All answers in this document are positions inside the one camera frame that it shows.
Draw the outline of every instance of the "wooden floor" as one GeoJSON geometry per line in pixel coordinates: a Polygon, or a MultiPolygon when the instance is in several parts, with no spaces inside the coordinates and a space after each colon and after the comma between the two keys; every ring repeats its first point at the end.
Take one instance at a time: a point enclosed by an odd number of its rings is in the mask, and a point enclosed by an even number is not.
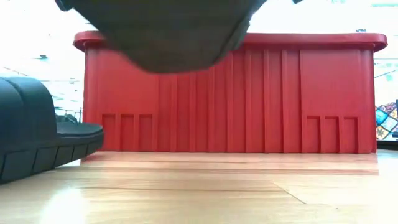
{"type": "Polygon", "coordinates": [[[0,223],[398,223],[398,153],[100,152],[0,186],[0,223]]]}

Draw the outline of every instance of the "bin rim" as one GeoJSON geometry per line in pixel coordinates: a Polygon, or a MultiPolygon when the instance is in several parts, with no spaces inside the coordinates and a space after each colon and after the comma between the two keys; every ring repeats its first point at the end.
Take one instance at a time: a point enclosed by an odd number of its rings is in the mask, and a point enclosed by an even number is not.
{"type": "MultiPolygon", "coordinates": [[[[106,46],[99,31],[84,31],[75,35],[73,45],[85,51],[86,44],[106,46]]],[[[246,34],[243,44],[259,45],[373,45],[377,52],[387,47],[387,37],[377,33],[346,34],[246,34]]]]}

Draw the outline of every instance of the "black slide sandal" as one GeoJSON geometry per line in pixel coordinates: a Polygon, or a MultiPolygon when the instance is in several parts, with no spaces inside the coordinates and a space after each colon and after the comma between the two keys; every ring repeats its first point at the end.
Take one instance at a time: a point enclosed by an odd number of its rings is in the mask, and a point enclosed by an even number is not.
{"type": "Polygon", "coordinates": [[[103,141],[100,125],[57,123],[52,96],[38,80],[0,77],[0,184],[84,158],[103,141]]]}
{"type": "Polygon", "coordinates": [[[252,15],[266,0],[55,2],[62,11],[76,9],[104,35],[109,47],[144,70],[179,73],[209,68],[238,48],[252,15]]]}

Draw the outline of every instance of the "red storage container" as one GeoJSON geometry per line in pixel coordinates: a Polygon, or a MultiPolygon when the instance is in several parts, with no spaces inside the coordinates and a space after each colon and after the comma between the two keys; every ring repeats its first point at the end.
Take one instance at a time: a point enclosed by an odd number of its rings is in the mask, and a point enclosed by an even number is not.
{"type": "Polygon", "coordinates": [[[156,152],[376,151],[373,52],[381,34],[248,34],[208,70],[154,75],[76,35],[85,51],[83,120],[103,150],[156,152]]]}

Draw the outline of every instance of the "red plastic bin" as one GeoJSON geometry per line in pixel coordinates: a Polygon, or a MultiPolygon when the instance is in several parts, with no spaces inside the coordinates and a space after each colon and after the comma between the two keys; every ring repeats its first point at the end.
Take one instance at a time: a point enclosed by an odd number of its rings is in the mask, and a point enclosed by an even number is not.
{"type": "Polygon", "coordinates": [[[248,34],[208,70],[148,74],[76,35],[85,51],[83,120],[105,151],[376,152],[373,52],[382,34],[248,34]]]}

